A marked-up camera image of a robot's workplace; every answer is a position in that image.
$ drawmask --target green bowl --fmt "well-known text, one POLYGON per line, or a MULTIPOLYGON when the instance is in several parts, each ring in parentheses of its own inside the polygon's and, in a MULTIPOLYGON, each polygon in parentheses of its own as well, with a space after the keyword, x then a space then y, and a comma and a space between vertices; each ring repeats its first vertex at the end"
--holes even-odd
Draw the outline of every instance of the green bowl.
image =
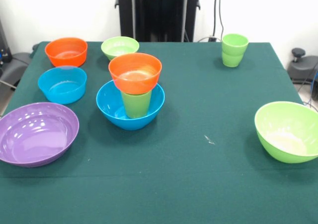
POLYGON ((135 53, 139 49, 139 43, 130 37, 118 36, 105 40, 101 44, 101 50, 109 60, 123 54, 135 53))
POLYGON ((266 151, 284 163, 318 157, 318 113, 295 102, 265 104, 256 112, 258 138, 266 151))

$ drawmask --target green cup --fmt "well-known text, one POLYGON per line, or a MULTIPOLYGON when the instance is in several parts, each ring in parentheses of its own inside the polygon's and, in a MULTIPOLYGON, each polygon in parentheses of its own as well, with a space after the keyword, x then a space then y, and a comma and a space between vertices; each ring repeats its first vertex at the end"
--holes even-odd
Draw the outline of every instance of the green cup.
POLYGON ((151 99, 151 91, 140 95, 121 92, 121 96, 123 98, 126 115, 129 118, 134 119, 147 115, 151 99))
POLYGON ((248 39, 240 34, 227 34, 222 40, 222 59, 227 67, 237 67, 248 46, 248 39))

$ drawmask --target plastic bowl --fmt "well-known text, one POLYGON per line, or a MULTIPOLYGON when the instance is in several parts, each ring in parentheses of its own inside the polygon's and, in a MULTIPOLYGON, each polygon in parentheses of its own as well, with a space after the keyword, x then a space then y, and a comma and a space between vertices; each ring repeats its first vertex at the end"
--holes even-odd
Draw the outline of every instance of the plastic bowl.
POLYGON ((58 159, 79 131, 76 114, 50 102, 19 107, 0 119, 0 160, 38 167, 58 159))
POLYGON ((63 66, 43 73, 38 80, 38 86, 49 101, 69 104, 84 95, 86 81, 87 75, 83 69, 63 66))
POLYGON ((256 112, 260 142, 275 159, 301 163, 318 157, 318 113, 299 103, 277 101, 256 112))
POLYGON ((118 36, 105 40, 101 44, 101 50, 109 60, 117 56, 135 53, 139 49, 139 43, 130 37, 118 36))
POLYGON ((79 67, 86 60, 87 43, 78 38, 62 38, 50 42, 45 53, 55 67, 79 67))
POLYGON ((164 91, 159 84, 155 86, 152 90, 148 113, 141 118, 127 117, 120 90, 116 88, 114 81, 109 81, 100 88, 96 103, 110 122, 124 130, 133 131, 143 128, 156 117, 164 103, 164 91))
POLYGON ((133 53, 114 58, 108 69, 119 90, 128 94, 143 94, 156 86, 162 65, 152 55, 133 53))

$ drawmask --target orange bowl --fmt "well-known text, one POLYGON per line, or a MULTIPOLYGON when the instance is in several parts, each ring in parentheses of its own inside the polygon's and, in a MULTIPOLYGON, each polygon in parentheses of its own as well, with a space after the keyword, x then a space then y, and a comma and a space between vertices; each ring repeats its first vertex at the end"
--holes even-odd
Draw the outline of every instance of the orange bowl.
POLYGON ((156 86, 162 64, 152 55, 132 53, 114 58, 108 69, 119 90, 128 94, 143 94, 156 86))
POLYGON ((78 38, 62 38, 48 43, 45 53, 55 67, 79 67, 86 60, 87 43, 78 38))

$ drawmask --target purple bowl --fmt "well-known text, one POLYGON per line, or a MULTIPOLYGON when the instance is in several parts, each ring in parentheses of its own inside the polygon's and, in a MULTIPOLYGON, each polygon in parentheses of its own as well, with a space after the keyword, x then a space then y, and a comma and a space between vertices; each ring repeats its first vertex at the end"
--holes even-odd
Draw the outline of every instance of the purple bowl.
POLYGON ((79 127, 66 106, 39 102, 19 107, 0 119, 0 160, 22 167, 51 163, 71 146, 79 127))

